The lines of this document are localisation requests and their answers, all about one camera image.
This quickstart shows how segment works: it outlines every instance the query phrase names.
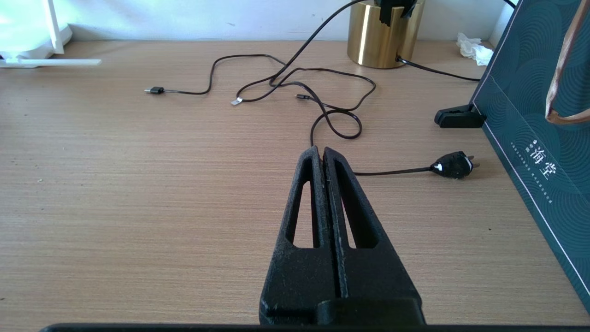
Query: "black power plug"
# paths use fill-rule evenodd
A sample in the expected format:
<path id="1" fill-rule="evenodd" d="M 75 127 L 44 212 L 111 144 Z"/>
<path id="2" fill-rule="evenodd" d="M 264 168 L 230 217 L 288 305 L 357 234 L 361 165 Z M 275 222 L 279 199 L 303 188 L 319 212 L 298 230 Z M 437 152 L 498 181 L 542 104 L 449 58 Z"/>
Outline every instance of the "black power plug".
<path id="1" fill-rule="evenodd" d="M 463 151 L 446 154 L 430 165 L 430 171 L 445 178 L 464 178 L 471 174 L 473 168 L 479 167 L 479 164 L 472 162 L 473 158 Z"/>

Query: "brass container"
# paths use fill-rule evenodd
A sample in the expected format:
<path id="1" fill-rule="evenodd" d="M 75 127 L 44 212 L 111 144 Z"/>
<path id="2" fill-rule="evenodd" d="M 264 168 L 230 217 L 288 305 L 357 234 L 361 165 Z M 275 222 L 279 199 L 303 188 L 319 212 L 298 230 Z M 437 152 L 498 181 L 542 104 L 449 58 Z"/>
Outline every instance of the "brass container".
<path id="1" fill-rule="evenodd" d="M 391 26 L 388 27 L 379 20 L 381 7 L 374 0 L 352 5 L 347 50 L 350 59 L 362 66 L 380 69 L 402 66 L 403 63 L 395 61 L 397 56 L 411 60 L 424 0 L 418 0 L 409 18 L 401 18 L 403 10 L 401 6 L 391 9 Z"/>

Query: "brown bag handle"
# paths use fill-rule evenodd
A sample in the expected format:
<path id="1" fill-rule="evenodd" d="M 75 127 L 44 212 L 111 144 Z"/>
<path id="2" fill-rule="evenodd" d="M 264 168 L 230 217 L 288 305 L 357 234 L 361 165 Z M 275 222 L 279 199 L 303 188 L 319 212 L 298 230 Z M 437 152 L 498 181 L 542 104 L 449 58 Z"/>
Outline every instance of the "brown bag handle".
<path id="1" fill-rule="evenodd" d="M 555 74 L 553 74 L 553 79 L 551 80 L 549 91 L 547 92 L 545 119 L 551 123 L 566 125 L 570 123 L 590 121 L 590 109 L 572 116 L 561 117 L 557 110 L 553 108 L 553 103 L 555 103 L 555 97 L 557 96 L 557 91 L 559 89 L 559 81 L 563 75 L 565 65 L 568 62 L 569 53 L 573 49 L 576 36 L 578 35 L 578 32 L 584 23 L 584 19 L 586 18 L 586 14 L 588 13 L 588 8 L 590 8 L 590 0 L 581 0 L 580 6 L 578 7 L 576 14 L 573 16 L 572 23 L 568 28 L 568 32 L 566 32 L 565 37 L 563 38 L 563 46 L 559 53 L 557 67 L 555 67 Z"/>

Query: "tissue paper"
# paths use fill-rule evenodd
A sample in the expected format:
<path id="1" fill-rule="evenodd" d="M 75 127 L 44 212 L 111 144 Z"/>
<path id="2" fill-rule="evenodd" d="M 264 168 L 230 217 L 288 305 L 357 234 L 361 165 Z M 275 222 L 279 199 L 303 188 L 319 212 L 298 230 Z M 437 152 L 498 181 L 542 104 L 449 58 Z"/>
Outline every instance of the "tissue paper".
<path id="1" fill-rule="evenodd" d="M 466 58 L 472 58 L 478 66 L 487 66 L 494 51 L 480 44 L 480 38 L 467 38 L 461 32 L 457 36 L 457 46 L 459 46 L 461 55 Z"/>

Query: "teal paper bag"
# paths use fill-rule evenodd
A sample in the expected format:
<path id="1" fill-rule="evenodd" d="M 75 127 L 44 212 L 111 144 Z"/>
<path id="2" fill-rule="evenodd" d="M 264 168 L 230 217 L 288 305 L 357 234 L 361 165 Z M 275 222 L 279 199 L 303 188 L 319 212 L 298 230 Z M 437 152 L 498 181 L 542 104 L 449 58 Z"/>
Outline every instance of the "teal paper bag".
<path id="1" fill-rule="evenodd" d="M 587 0 L 521 0 L 472 103 L 483 129 L 590 313 L 590 124 L 547 119 L 566 33 Z M 580 26 L 553 107 L 590 108 L 590 18 Z"/>

